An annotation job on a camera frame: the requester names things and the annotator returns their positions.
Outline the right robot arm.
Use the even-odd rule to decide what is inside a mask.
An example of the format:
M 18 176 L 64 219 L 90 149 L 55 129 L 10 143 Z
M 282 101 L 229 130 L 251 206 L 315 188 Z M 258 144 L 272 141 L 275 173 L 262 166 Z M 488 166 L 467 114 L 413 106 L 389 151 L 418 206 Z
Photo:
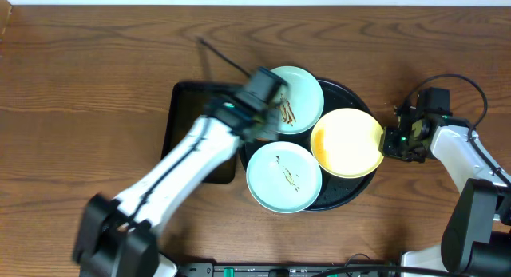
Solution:
M 510 176 L 482 146 L 472 125 L 450 112 L 450 93 L 428 88 L 417 103 L 396 108 L 398 125 L 386 127 L 380 150 L 405 162 L 439 160 L 460 192 L 438 246 L 402 254 L 404 267 L 470 276 L 510 274 Z

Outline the yellow plate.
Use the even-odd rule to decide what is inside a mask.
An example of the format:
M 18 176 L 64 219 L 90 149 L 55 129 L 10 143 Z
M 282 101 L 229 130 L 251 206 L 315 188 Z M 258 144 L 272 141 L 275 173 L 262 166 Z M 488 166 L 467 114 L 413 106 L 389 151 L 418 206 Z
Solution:
M 373 172 L 383 160 L 383 128 L 360 109 L 335 109 L 322 116 L 311 132 L 311 152 L 333 176 L 354 179 Z

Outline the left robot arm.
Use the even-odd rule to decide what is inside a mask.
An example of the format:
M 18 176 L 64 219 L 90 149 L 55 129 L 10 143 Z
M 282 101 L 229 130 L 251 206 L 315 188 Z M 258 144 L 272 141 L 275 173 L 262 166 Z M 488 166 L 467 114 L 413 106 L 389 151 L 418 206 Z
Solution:
M 248 83 L 212 98 L 181 142 L 147 175 L 109 200 L 84 208 L 72 259 L 82 276 L 173 277 L 178 266 L 160 252 L 158 238 L 200 183 L 238 147 L 276 137 L 277 104 L 288 84 L 260 67 Z

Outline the mint green plate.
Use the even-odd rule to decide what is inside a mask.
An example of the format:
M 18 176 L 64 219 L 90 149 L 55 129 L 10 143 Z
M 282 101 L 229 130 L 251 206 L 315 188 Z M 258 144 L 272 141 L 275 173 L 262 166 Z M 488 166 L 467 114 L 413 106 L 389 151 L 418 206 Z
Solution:
M 280 66 L 271 71 L 287 83 L 276 99 L 280 111 L 277 132 L 286 135 L 306 132 L 323 112 L 324 96 L 318 80 L 295 66 Z
M 286 141 L 259 148 L 246 169 L 248 189 L 264 208 L 278 213 L 301 212 L 319 196 L 321 169 L 305 148 Z

